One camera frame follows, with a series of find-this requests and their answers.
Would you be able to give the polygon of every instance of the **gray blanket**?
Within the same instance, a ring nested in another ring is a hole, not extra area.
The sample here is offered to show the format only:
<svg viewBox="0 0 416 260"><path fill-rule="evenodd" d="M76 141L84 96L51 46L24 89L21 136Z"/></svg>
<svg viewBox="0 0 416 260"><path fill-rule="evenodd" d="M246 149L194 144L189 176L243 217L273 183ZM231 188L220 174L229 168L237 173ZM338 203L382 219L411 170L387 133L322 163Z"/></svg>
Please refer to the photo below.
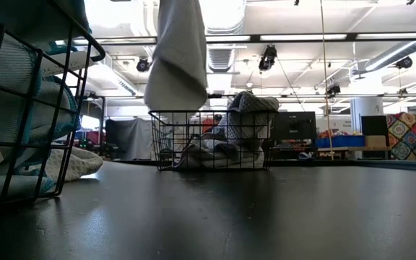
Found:
<svg viewBox="0 0 416 260"><path fill-rule="evenodd" d="M273 97L256 97L249 92L235 96L212 133L192 140L177 168L261 168L261 143L269 138L269 124L279 110Z"/></svg>

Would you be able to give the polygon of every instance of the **towel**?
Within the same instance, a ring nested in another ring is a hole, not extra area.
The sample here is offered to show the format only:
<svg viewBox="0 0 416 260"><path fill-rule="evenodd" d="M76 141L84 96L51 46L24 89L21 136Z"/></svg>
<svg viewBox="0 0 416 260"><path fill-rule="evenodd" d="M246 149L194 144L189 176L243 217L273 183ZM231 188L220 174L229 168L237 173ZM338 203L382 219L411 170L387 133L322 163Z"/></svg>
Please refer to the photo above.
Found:
<svg viewBox="0 0 416 260"><path fill-rule="evenodd" d="M0 198L3 190L6 176L0 175ZM7 199L21 199L24 197L33 196L35 194L36 182L38 177L35 176L12 176L11 184L7 192ZM41 181L40 194L43 194L54 186L52 180L43 178Z"/></svg>
<svg viewBox="0 0 416 260"><path fill-rule="evenodd" d="M17 92L27 93L30 87L33 68L37 54L26 48L14 38L5 35L0 50L0 86ZM47 82L41 79L41 75L35 79L35 94L47 103L55 104L60 85L56 82ZM17 138L19 125L22 120L22 112L26 99L0 90L0 142L14 143ZM76 104L69 88L64 88L61 106L73 111ZM46 137L51 126L54 108L34 102L29 113L22 143L46 143ZM60 111L54 138L61 137L73 129L74 115L66 111ZM0 164L0 175L6 174L11 147L0 147L4 161Z"/></svg>
<svg viewBox="0 0 416 260"><path fill-rule="evenodd" d="M265 156L261 144L270 137L279 101L240 92L228 110L212 133L191 140L176 168L262 168Z"/></svg>
<svg viewBox="0 0 416 260"><path fill-rule="evenodd" d="M28 43L44 43L69 37L70 21L50 0L0 0L0 22ZM83 0L55 0L83 28L89 29ZM74 30L73 37L80 36Z"/></svg>
<svg viewBox="0 0 416 260"><path fill-rule="evenodd" d="M264 163L264 152L242 149L235 144L219 142L214 149L208 148L206 139L193 140L175 163L177 169L184 168L248 168L260 169Z"/></svg>
<svg viewBox="0 0 416 260"><path fill-rule="evenodd" d="M52 149L46 162L45 173L54 182L60 173L62 157L64 151L60 149ZM69 160L69 167L66 170L65 181L74 181L81 176L95 173L102 166L103 160L99 155L84 149L72 147ZM21 170L22 175L38 174L41 164L30 166L27 170Z"/></svg>
<svg viewBox="0 0 416 260"><path fill-rule="evenodd" d="M199 1L161 1L145 104L151 110L198 110L207 100L206 88L207 42ZM185 120L185 113L178 115L175 121Z"/></svg>
<svg viewBox="0 0 416 260"><path fill-rule="evenodd" d="M262 141L252 139L274 118L279 106L275 97L257 97L242 91L234 97L227 108L229 113L221 119L213 132L225 136L233 144L253 151Z"/></svg>

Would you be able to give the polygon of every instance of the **fabric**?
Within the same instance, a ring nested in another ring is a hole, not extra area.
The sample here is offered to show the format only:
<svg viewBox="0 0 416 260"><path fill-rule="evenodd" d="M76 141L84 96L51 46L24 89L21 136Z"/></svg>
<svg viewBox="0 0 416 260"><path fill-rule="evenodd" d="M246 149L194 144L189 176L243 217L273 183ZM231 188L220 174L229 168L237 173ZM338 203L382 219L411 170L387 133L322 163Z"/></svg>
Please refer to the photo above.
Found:
<svg viewBox="0 0 416 260"><path fill-rule="evenodd" d="M3 185L6 176L0 175L0 198L3 190ZM35 176L20 176L13 175L9 190L7 193L8 199L20 199L23 197L33 196L35 194L36 183L38 177ZM54 186L54 182L48 178L43 178L41 181L40 194L43 194Z"/></svg>
<svg viewBox="0 0 416 260"><path fill-rule="evenodd" d="M29 43L67 39L70 21L49 2L0 0L0 22L8 31ZM56 0L56 3L83 28L89 28L83 0ZM74 38L80 35L78 30L73 31Z"/></svg>
<svg viewBox="0 0 416 260"><path fill-rule="evenodd" d="M225 135L233 144L250 150L259 147L259 140L252 139L275 117L279 101L274 97L257 97L249 92L238 93L228 106L231 111L214 128L214 133Z"/></svg>
<svg viewBox="0 0 416 260"><path fill-rule="evenodd" d="M36 54L8 35L0 50L0 86L27 93L33 74ZM54 82L44 82L40 75L35 79L35 96L43 101L55 103L59 85ZM69 89L65 89L62 98L64 108L75 109L76 105ZM0 91L0 142L14 143L17 130L22 120L25 99L7 92ZM22 142L42 142L46 138L51 125L54 109L34 102L28 116ZM55 137L65 135L72 126L73 116L60 112ZM1 147L4 158L8 158L12 148Z"/></svg>
<svg viewBox="0 0 416 260"><path fill-rule="evenodd" d="M31 2L33 4L33 7L35 7L37 6L37 4L42 4L41 2L44 1ZM24 6L24 3L22 3L21 1L13 1L12 3L9 3L9 1L7 1L6 3L11 5L16 4L19 5L19 7ZM2 18L4 16L2 14L5 11L7 11L7 9L4 8L4 5L0 6L0 18ZM13 25L21 25L22 23L24 23L24 21L22 20L32 18L24 14L21 16L15 15L19 14L15 10L19 10L21 12L28 11L25 9L10 9L10 19L17 18L17 21L20 22L20 24L14 22L10 25L10 27ZM35 28L37 26L41 26L42 23L28 22L24 24L24 26L25 25ZM36 32L36 30L32 30L30 32L28 27L26 27L23 31L26 32L27 35L30 33L38 34L39 32ZM54 32L50 31L45 31L43 33L45 35L55 35ZM35 72L33 69L35 66L35 60L37 56L38 55L35 52L31 51L29 48L27 48L14 38L5 35L0 50L0 87L18 93L27 94L32 84L31 81L33 73ZM34 78L33 84L35 98L38 98L50 104L56 103L60 90L60 86L58 83L43 81L41 79L41 73L39 73L38 78ZM0 90L0 142L16 142L18 129L22 121L22 113L25 108L25 103L25 97L20 97L18 95L10 94L8 92L3 92ZM65 88L64 93L62 93L61 106L63 108L68 108L73 111L76 110L74 98L68 88ZM46 144L46 137L48 134L48 130L51 126L53 115L54 108L35 101L33 103L32 110L27 117L25 131L22 133L22 143ZM73 121L73 114L67 113L62 110L59 111L58 120L56 122L56 128L54 131L54 138L61 137L69 131L71 131L73 127ZM4 185L4 181L6 178L5 175L7 174L7 171L9 169L9 159L11 158L11 155L13 156L13 154L11 147L0 147L0 150L4 158L4 161L0 164L1 196L2 186ZM18 172L17 168L24 165L30 158L37 155L37 153L39 154L39 150L37 149L21 149L19 151L19 154L17 154L16 169L14 169L15 174L17 174ZM19 198L22 196L32 196L35 191L35 184L37 179L38 178L35 176L13 175L11 183L9 185L9 199ZM46 192L52 187L52 185L53 181L51 181L48 178L43 178L41 192Z"/></svg>
<svg viewBox="0 0 416 260"><path fill-rule="evenodd" d="M64 151L61 149L52 149L49 155L48 161L46 162L45 173L54 182L57 182L57 178L60 173L62 157ZM65 181L74 181L81 176L95 173L102 166L103 160L99 155L94 152L90 152L77 147L72 147L71 155L69 160L69 167L66 170ZM39 173L41 164L30 166L28 170L21 171L23 175Z"/></svg>
<svg viewBox="0 0 416 260"><path fill-rule="evenodd" d="M198 110L207 100L207 42L198 0L161 1L144 101L151 110ZM165 114L172 121L172 114ZM185 114L176 114L176 121Z"/></svg>
<svg viewBox="0 0 416 260"><path fill-rule="evenodd" d="M389 145L393 160L416 160L416 114L387 115Z"/></svg>
<svg viewBox="0 0 416 260"><path fill-rule="evenodd" d="M177 168L262 168L261 143L270 137L279 101L241 92L227 109L212 133L202 134L183 150Z"/></svg>
<svg viewBox="0 0 416 260"><path fill-rule="evenodd" d="M116 157L121 160L150 160L152 158L152 122L142 118L105 122L107 142L116 144Z"/></svg>

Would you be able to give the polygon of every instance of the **colorful patchwork quilt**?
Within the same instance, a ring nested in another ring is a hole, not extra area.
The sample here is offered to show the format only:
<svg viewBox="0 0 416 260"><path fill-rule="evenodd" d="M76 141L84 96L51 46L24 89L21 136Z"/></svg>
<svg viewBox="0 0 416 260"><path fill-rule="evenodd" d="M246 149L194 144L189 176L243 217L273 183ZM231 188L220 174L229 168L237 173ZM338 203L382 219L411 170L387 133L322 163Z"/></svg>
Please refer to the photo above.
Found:
<svg viewBox="0 0 416 260"><path fill-rule="evenodd" d="M386 116L392 160L416 160L416 114Z"/></svg>

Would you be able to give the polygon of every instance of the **table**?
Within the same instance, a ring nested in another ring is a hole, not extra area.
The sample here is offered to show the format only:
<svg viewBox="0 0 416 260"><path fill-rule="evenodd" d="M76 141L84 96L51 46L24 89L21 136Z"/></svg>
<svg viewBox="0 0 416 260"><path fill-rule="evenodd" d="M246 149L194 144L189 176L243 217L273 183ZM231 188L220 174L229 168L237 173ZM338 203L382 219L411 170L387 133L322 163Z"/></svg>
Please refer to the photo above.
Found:
<svg viewBox="0 0 416 260"><path fill-rule="evenodd" d="M319 148L318 152L331 152L330 148ZM334 147L334 152L341 152L342 159L345 158L345 153L350 152L351 158L355 159L354 152L375 152L375 151L384 151L385 152L385 159L389 159L389 151L391 151L391 147Z"/></svg>
<svg viewBox="0 0 416 260"><path fill-rule="evenodd" d="M0 259L416 259L416 171L104 162L58 199L0 212Z"/></svg>

